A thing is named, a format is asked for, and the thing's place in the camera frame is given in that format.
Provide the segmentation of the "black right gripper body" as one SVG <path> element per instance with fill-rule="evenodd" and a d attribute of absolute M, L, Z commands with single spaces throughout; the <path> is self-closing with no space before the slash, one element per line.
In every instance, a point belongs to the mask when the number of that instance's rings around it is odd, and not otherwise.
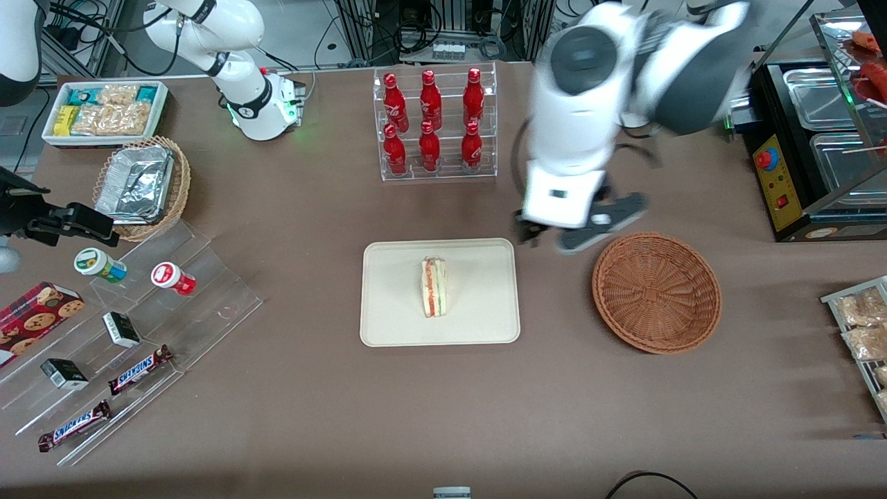
<path fill-rule="evenodd" d="M 50 212 L 42 196 L 50 189 L 38 186 L 7 168 L 1 168 L 1 234 L 21 239 L 53 240 L 53 234 L 36 231 L 29 225 Z"/>

